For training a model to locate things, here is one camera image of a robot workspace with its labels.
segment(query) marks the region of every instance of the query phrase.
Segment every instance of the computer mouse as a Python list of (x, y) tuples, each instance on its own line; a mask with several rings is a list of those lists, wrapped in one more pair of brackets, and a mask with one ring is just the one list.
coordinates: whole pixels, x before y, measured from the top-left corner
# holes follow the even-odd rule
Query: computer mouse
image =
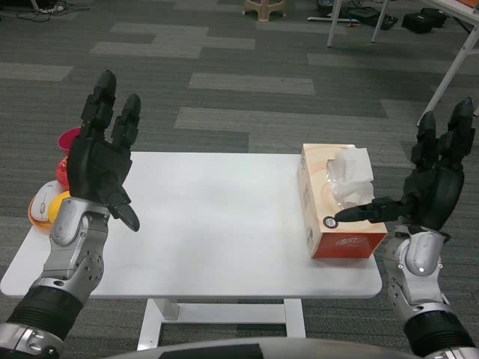
[(40, 222), (47, 222), (50, 203), (63, 191), (63, 187), (58, 181), (51, 181), (43, 185), (31, 205), (31, 217)]

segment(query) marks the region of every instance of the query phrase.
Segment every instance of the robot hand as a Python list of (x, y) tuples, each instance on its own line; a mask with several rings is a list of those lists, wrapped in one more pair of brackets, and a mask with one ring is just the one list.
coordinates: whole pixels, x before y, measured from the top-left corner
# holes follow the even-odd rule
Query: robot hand
[(440, 230), (454, 211), (463, 189), (461, 162), (471, 152), (474, 140), (473, 113), (472, 100), (468, 97), (456, 106), (448, 131), (438, 139), (433, 113), (424, 114), (419, 124), (418, 143), (411, 155), (416, 168), (404, 182), (403, 198), (399, 201), (377, 198), (364, 206), (339, 212), (335, 220), (378, 223), (403, 217), (405, 224)]
[(453, 111), (448, 132), (436, 139), (432, 112), (421, 118), (418, 143), (406, 178), (403, 198), (377, 198), (345, 209), (339, 222), (394, 221), (402, 217), (385, 246), (388, 297), (416, 355), (435, 359), (477, 358), (479, 351), (439, 288), (442, 246), (448, 235), (438, 232), (454, 210), (464, 183), (461, 164), (471, 152), (475, 130), (470, 98)]
[(68, 156), (67, 174), (72, 197), (106, 206), (114, 218), (136, 232), (140, 221), (122, 185), (132, 165), (130, 147), (138, 134), (141, 100), (130, 95), (113, 127), (113, 141), (107, 142), (105, 130), (113, 115), (116, 84), (115, 75), (106, 70), (88, 96), (82, 130)]
[(107, 142), (115, 89), (115, 75), (105, 71), (87, 98), (82, 129), (68, 156), (72, 197), (63, 200), (53, 224), (43, 272), (7, 323), (0, 324), (0, 358), (57, 359), (102, 280), (110, 214), (134, 231), (140, 227), (122, 184), (132, 165), (130, 147), (138, 133), (141, 103), (135, 94), (129, 97), (113, 127), (113, 141)]

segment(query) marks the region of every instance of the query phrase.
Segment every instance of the red cup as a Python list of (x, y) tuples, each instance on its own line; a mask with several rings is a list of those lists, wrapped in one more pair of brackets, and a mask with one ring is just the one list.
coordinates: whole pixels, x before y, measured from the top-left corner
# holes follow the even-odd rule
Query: red cup
[(68, 156), (73, 140), (80, 134), (81, 127), (69, 129), (58, 138), (58, 146)]

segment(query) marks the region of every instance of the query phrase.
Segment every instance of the tissue box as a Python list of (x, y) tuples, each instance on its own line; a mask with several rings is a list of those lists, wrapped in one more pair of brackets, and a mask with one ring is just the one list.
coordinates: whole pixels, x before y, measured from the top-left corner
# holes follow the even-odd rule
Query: tissue box
[(304, 144), (298, 169), (299, 194), (305, 219), (306, 242), (313, 258), (368, 258), (386, 237), (383, 223), (339, 223), (328, 217), (341, 211), (327, 179), (328, 160), (351, 144)]

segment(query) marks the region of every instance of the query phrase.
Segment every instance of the white table leg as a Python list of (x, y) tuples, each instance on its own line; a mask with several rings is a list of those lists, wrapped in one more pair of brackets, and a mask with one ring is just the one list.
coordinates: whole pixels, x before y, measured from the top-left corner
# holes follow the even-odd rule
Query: white table leg
[(301, 299), (284, 304), (189, 304), (148, 299), (137, 350), (156, 348), (162, 324), (284, 324), (288, 337), (306, 338)]
[(467, 55), (471, 52), (471, 50), (474, 48), (476, 42), (479, 39), (479, 27), (475, 26), (474, 29), (472, 30), (471, 34), (467, 38), (466, 42), (464, 43), (463, 47), (459, 51), (459, 53), (456, 56), (456, 59), (452, 63), (451, 67), (449, 68), (448, 72), (444, 76), (441, 84), (436, 90), (436, 93), (434, 94), (433, 98), (429, 101), (429, 104), (426, 107), (426, 110), (424, 110), (424, 113), (428, 111), (432, 111), (439, 100), (442, 97), (442, 94), (448, 87), (448, 85), (451, 83), (451, 80), (453, 79), (454, 75), (456, 75), (456, 72), (460, 68), (460, 66), (463, 64), (464, 59), (466, 58)]
[(158, 346), (162, 321), (163, 315), (156, 306), (155, 301), (153, 299), (148, 299), (147, 308), (144, 311), (140, 339), (136, 350), (147, 350)]
[(286, 335), (290, 338), (306, 338), (305, 319), (301, 299), (285, 299)]
[(163, 315), (168, 320), (177, 320), (180, 312), (180, 305), (174, 299), (154, 299), (153, 300)]
[(384, 21), (384, 15), (386, 15), (386, 8), (388, 7), (388, 3), (389, 3), (389, 0), (384, 0), (382, 2), (381, 14), (379, 15), (379, 19), (377, 20), (376, 28), (374, 29), (373, 38), (371, 39), (372, 43), (376, 42), (376, 36), (379, 30), (381, 29), (382, 22)]
[(334, 6), (332, 8), (332, 17), (331, 17), (332, 24), (331, 24), (331, 28), (329, 29), (329, 37), (328, 37), (328, 43), (327, 43), (328, 47), (332, 46), (332, 41), (335, 38), (336, 23), (338, 22), (339, 12), (341, 10), (342, 4), (343, 4), (343, 0), (335, 0)]

